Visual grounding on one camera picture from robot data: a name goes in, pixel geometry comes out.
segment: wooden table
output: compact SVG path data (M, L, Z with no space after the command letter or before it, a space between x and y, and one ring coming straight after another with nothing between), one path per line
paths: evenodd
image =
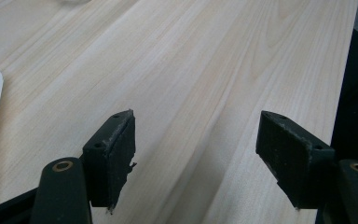
M261 110L329 142L356 0L0 0L0 203L131 108L95 223L312 223L255 154Z

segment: light wood grain surface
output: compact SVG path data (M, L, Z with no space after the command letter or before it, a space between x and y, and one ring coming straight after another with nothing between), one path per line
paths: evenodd
M261 110L330 142L357 0L0 0L0 203L131 108L95 223L312 223L255 154Z

